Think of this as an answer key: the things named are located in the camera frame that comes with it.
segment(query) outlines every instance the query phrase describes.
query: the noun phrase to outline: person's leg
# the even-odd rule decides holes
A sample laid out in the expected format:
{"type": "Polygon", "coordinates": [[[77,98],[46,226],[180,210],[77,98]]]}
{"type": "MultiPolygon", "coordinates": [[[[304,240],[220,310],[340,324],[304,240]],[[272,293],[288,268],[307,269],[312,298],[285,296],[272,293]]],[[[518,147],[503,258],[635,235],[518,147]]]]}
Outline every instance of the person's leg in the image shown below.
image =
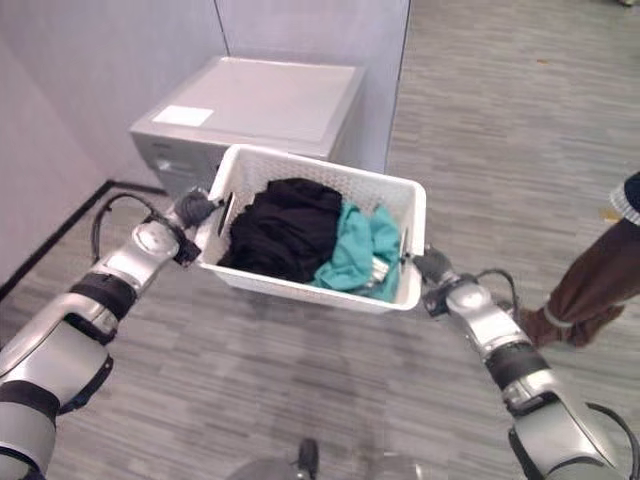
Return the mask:
{"type": "Polygon", "coordinates": [[[621,220],[571,265],[547,305],[523,311],[534,344],[568,340],[584,346],[622,313],[616,307],[640,294],[640,227],[621,220]]]}

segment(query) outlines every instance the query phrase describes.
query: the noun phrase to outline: white laundry basket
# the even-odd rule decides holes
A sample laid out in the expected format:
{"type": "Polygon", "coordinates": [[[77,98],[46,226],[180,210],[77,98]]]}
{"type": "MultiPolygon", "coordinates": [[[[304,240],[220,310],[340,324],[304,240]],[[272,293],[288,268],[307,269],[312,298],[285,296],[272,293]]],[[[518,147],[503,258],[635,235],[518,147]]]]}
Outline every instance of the white laundry basket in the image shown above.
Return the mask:
{"type": "Polygon", "coordinates": [[[411,262],[401,266],[400,283],[393,302],[335,292],[217,265],[229,247],[229,230],[236,216],[246,205],[253,202],[256,193],[267,188],[267,182],[292,177],[306,178],[332,187],[340,192],[345,200],[355,203],[366,214],[371,214],[377,205],[384,205],[403,236],[401,243],[404,245],[404,252],[423,254],[426,194],[419,183],[277,150],[233,145],[225,153],[209,193],[209,198],[215,200],[226,200],[233,193],[233,202],[227,213],[224,208],[218,209],[198,229],[195,242],[202,249],[198,259],[199,265],[212,270],[233,287],[256,292],[370,313],[414,308],[420,300],[422,281],[411,262]]]}

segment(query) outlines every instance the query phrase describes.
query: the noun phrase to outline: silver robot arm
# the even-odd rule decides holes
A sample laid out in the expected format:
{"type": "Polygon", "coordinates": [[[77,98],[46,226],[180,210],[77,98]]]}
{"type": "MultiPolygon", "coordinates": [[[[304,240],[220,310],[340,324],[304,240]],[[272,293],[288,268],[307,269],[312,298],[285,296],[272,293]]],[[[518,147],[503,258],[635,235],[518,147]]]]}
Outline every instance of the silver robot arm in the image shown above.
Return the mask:
{"type": "Polygon", "coordinates": [[[45,306],[0,351],[0,480],[44,478],[56,416],[84,406],[113,369],[105,348],[119,321],[170,260],[199,250],[184,231],[216,206],[191,192],[138,225],[67,293],[45,306]]]}
{"type": "Polygon", "coordinates": [[[509,442],[529,479],[614,480],[612,445],[591,411],[554,373],[518,324],[471,276],[457,275],[430,249],[414,263],[435,287],[425,297],[433,315],[449,313],[465,332],[514,418],[509,442]]]}

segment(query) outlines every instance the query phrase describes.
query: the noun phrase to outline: teal clothing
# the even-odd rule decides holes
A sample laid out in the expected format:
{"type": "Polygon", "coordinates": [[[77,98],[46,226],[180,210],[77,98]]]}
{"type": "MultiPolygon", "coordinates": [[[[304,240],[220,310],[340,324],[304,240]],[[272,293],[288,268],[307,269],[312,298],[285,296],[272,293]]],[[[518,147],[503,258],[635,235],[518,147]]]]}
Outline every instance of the teal clothing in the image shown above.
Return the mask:
{"type": "Polygon", "coordinates": [[[316,270],[311,285],[393,302],[400,277],[400,234],[389,211],[378,206],[369,219],[353,203],[343,202],[337,235],[331,260],[316,270]],[[369,288],[365,285],[374,256],[389,265],[389,272],[369,288]]]}

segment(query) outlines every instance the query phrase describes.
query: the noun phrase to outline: washing machine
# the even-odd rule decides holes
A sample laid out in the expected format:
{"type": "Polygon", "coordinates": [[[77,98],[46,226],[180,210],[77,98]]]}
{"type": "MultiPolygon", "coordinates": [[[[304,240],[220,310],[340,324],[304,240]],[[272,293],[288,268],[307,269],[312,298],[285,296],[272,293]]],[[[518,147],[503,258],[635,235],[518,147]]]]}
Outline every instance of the washing machine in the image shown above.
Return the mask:
{"type": "Polygon", "coordinates": [[[232,144],[349,164],[364,69],[218,57],[131,127],[173,198],[208,190],[232,144]]]}

